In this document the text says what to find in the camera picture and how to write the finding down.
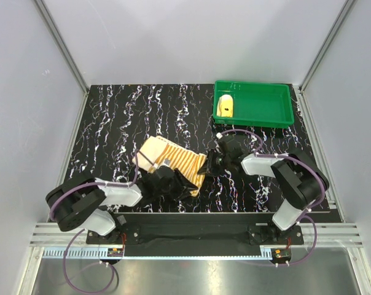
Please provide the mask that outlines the orange striped towel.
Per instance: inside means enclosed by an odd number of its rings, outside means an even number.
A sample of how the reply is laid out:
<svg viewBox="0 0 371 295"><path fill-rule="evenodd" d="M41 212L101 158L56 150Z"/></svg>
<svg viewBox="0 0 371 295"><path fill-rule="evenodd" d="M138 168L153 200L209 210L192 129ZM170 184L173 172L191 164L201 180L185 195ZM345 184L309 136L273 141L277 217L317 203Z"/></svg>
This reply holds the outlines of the orange striped towel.
<svg viewBox="0 0 371 295"><path fill-rule="evenodd" d="M207 160L207 155L188 150L162 136L150 136L137 153L138 168L148 173L154 172L165 160L169 167L178 169L197 189L191 192L196 197L202 187L205 175L198 170Z"/></svg>

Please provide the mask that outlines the yellow towel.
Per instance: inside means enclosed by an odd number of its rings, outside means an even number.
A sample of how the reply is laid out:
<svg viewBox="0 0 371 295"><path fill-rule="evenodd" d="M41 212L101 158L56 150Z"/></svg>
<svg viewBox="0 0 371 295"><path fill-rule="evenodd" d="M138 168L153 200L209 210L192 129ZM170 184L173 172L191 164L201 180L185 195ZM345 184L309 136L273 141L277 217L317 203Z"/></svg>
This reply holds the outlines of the yellow towel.
<svg viewBox="0 0 371 295"><path fill-rule="evenodd" d="M219 117L233 117L233 98L231 95L225 94L219 98L216 115Z"/></svg>

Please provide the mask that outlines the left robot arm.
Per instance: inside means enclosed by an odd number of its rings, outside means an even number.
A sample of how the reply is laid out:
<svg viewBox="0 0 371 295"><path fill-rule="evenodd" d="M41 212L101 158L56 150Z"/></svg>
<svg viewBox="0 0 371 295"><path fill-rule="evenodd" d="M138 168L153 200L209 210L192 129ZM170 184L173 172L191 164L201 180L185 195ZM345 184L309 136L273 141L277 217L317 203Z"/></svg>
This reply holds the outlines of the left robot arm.
<svg viewBox="0 0 371 295"><path fill-rule="evenodd" d="M134 207L161 196L177 201L191 196L197 189L177 168L164 165L128 183L105 181L90 172L82 172L50 191L45 201L50 208L50 219L62 232L88 229L106 242L115 243L121 238L122 229L119 222L100 207Z"/></svg>

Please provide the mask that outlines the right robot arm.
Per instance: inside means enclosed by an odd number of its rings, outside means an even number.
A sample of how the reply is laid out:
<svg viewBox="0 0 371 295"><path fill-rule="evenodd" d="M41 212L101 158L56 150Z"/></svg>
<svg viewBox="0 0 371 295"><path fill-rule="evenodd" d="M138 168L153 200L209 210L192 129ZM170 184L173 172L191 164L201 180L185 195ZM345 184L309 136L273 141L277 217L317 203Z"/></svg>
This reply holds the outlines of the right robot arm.
<svg viewBox="0 0 371 295"><path fill-rule="evenodd" d="M282 243L290 236L290 228L313 205L324 199L329 181L315 162L301 150L285 154L245 154L233 136L217 141L198 170L199 175L219 176L224 170L235 170L249 176L275 178L284 197L268 228L269 239Z"/></svg>

